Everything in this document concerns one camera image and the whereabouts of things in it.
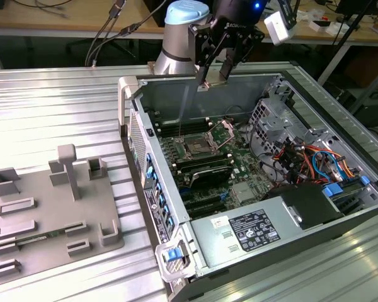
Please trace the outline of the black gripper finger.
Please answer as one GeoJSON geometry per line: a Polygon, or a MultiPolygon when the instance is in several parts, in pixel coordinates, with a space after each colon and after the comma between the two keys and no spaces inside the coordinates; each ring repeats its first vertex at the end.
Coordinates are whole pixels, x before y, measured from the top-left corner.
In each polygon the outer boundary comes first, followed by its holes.
{"type": "Polygon", "coordinates": [[[210,23],[192,24],[188,27],[188,49],[192,62],[197,66],[197,82],[203,84],[218,51],[212,39],[210,23]]]}
{"type": "Polygon", "coordinates": [[[240,62],[247,62],[254,47],[261,43],[264,37],[265,34],[255,26],[248,33],[238,32],[234,39],[235,44],[232,47],[227,47],[226,58],[219,72],[220,76],[225,81],[228,80],[233,68],[240,62]]]}

